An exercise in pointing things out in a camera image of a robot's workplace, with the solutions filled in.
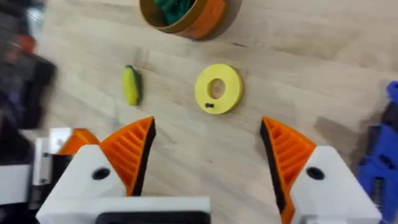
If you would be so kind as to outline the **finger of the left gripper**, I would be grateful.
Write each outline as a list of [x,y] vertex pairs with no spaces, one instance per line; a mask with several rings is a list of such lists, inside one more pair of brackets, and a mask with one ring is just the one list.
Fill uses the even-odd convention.
[[82,146],[99,143],[97,137],[87,129],[50,129],[47,137],[35,140],[32,184],[51,184]]
[[31,166],[1,166],[0,172],[1,205],[26,202],[31,183]]

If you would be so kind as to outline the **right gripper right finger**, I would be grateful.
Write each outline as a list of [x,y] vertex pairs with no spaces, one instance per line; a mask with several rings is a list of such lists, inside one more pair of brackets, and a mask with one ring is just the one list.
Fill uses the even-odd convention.
[[331,146],[263,117],[260,127],[282,223],[379,223],[381,213]]

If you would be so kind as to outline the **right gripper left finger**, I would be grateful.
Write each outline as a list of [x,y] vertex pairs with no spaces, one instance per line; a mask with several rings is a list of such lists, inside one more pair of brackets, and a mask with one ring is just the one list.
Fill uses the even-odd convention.
[[156,135],[153,116],[135,121],[99,141],[87,129],[72,130],[59,155],[74,155],[84,145],[98,145],[126,187],[128,196],[140,196],[150,148]]

